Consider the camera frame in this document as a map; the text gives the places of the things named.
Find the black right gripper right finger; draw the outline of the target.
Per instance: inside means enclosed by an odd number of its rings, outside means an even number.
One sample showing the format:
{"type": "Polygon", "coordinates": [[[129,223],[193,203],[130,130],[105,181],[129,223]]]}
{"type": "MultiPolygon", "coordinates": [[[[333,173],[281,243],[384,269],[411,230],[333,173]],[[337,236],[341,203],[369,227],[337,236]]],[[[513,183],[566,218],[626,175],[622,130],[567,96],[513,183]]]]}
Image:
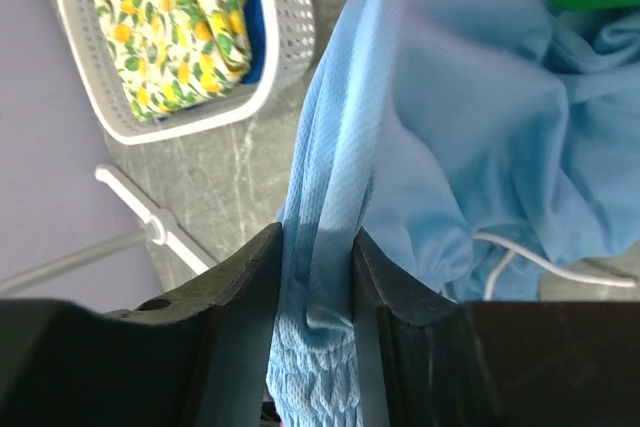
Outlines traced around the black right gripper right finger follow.
{"type": "Polygon", "coordinates": [[[365,231],[352,318],[367,426],[635,426],[635,302],[456,304],[365,231]]]}

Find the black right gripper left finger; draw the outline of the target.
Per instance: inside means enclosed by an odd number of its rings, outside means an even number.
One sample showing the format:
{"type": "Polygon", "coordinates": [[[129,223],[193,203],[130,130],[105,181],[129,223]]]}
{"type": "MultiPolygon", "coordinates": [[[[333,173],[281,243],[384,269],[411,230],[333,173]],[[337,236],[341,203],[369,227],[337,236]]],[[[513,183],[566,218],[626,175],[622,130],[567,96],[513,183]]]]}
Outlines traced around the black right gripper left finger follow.
{"type": "Polygon", "coordinates": [[[133,310],[1,304],[5,426],[256,426],[279,297],[282,227],[133,310]]]}

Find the light blue shorts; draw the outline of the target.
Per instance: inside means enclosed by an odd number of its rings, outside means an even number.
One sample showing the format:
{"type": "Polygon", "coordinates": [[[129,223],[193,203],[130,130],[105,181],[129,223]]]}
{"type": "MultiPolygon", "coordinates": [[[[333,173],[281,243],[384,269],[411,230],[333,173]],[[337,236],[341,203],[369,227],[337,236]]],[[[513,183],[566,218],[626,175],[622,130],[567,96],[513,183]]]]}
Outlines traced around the light blue shorts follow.
{"type": "Polygon", "coordinates": [[[304,101],[267,385],[288,426],[363,422],[359,230],[455,301],[532,300],[539,267],[639,238],[639,12],[549,0],[348,0],[304,101]]]}

